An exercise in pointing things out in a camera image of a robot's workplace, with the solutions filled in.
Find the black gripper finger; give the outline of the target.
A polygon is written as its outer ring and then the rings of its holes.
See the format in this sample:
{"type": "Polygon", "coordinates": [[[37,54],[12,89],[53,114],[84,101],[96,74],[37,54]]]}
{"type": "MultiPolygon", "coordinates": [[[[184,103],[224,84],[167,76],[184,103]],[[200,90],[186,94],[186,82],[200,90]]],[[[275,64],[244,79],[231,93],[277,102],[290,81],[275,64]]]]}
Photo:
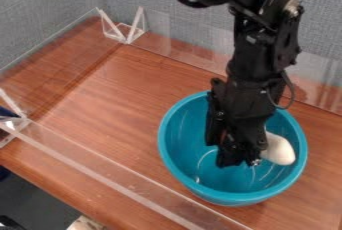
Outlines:
{"type": "Polygon", "coordinates": [[[222,144],[222,135],[226,130],[226,115],[222,110],[214,106],[208,107],[206,118],[206,144],[219,146],[222,144]]]}
{"type": "Polygon", "coordinates": [[[232,135],[227,130],[218,134],[216,166],[220,168],[239,166],[246,163],[255,166],[261,161],[261,152],[265,150],[265,133],[254,138],[232,135]]]}

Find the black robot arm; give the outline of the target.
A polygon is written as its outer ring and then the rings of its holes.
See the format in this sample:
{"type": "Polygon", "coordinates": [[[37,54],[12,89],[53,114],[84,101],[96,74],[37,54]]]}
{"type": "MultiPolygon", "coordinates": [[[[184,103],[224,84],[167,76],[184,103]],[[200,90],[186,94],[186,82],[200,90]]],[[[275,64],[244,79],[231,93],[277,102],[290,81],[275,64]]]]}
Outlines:
{"type": "Polygon", "coordinates": [[[293,88],[286,68],[301,53],[302,0],[178,0],[191,8],[227,5],[234,16],[234,54],[227,78],[211,80],[206,144],[218,147],[216,166],[255,166],[271,145],[266,122],[293,88]]]}

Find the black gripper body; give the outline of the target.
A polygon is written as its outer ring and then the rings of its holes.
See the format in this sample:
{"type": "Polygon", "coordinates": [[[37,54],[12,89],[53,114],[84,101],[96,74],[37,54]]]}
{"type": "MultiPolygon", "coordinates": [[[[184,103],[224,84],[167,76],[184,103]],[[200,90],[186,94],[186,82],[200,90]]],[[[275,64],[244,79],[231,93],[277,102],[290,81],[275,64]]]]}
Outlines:
{"type": "Polygon", "coordinates": [[[214,106],[224,112],[226,130],[232,135],[254,138],[265,133],[267,145],[265,123],[275,112],[283,90],[285,81],[281,78],[262,82],[211,79],[208,107],[214,106]]]}

